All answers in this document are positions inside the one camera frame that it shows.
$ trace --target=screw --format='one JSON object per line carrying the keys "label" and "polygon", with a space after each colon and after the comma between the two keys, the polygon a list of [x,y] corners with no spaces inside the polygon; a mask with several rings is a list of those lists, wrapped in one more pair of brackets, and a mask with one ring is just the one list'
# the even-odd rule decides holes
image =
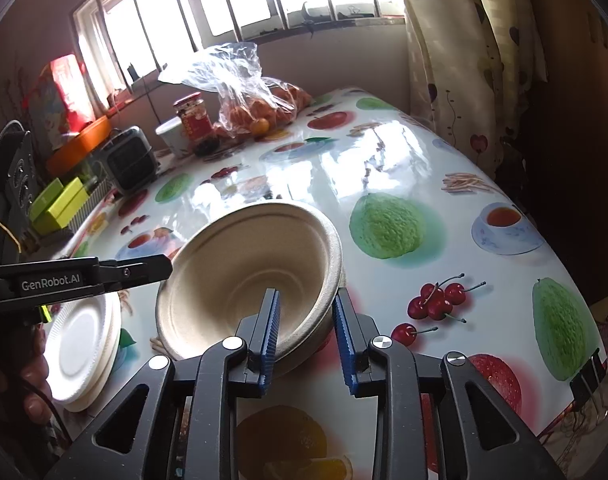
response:
{"label": "screw", "polygon": [[446,354],[446,361],[449,365],[462,366],[466,362],[466,357],[461,352],[449,352]]}
{"label": "screw", "polygon": [[170,362],[170,359],[165,355],[155,355],[155,357],[151,357],[150,361],[148,361],[148,366],[153,370],[161,370],[167,367]]}
{"label": "screw", "polygon": [[222,341],[222,345],[227,350],[237,350],[244,344],[244,340],[241,337],[237,337],[236,335],[227,337]]}
{"label": "screw", "polygon": [[376,348],[389,348],[392,344],[392,339],[386,335],[378,335],[373,338],[373,346]]}

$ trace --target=blue gripper pad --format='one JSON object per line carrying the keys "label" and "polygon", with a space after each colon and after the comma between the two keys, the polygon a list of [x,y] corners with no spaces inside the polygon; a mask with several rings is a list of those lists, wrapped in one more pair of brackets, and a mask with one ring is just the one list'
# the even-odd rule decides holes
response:
{"label": "blue gripper pad", "polygon": [[355,369],[355,347],[348,330],[346,316],[341,306],[341,300],[335,296],[333,301],[333,322],[335,323],[335,336],[337,346],[340,350],[341,371],[344,376],[344,383],[348,386],[351,395],[357,392],[357,375]]}
{"label": "blue gripper pad", "polygon": [[266,393],[266,390],[271,385],[273,378],[273,367],[275,365],[275,350],[277,348],[277,332],[279,332],[279,314],[281,307],[279,306],[279,292],[275,293],[273,303],[271,304],[271,312],[267,323],[267,335],[261,345],[261,370],[259,377],[259,387],[261,395]]}

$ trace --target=red bag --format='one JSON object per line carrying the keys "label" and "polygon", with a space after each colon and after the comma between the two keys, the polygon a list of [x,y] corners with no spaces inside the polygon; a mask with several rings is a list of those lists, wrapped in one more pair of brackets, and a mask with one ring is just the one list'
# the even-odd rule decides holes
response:
{"label": "red bag", "polygon": [[44,159],[65,144],[64,134],[81,132],[95,120],[84,77],[73,54],[48,63],[27,99],[37,147]]}

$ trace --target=window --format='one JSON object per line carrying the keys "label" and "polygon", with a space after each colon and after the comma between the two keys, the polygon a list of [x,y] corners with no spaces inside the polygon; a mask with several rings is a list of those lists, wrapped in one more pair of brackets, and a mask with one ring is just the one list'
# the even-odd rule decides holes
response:
{"label": "window", "polygon": [[168,62],[204,46],[403,11],[402,0],[86,0],[72,22],[88,77],[107,106],[109,96],[148,91],[146,82]]}

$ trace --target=glass jar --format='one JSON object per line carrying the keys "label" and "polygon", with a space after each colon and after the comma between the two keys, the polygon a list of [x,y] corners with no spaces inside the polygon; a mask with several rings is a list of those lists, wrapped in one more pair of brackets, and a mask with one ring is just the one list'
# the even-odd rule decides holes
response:
{"label": "glass jar", "polygon": [[187,95],[173,107],[183,124],[196,155],[209,155],[219,147],[219,137],[213,131],[201,92]]}

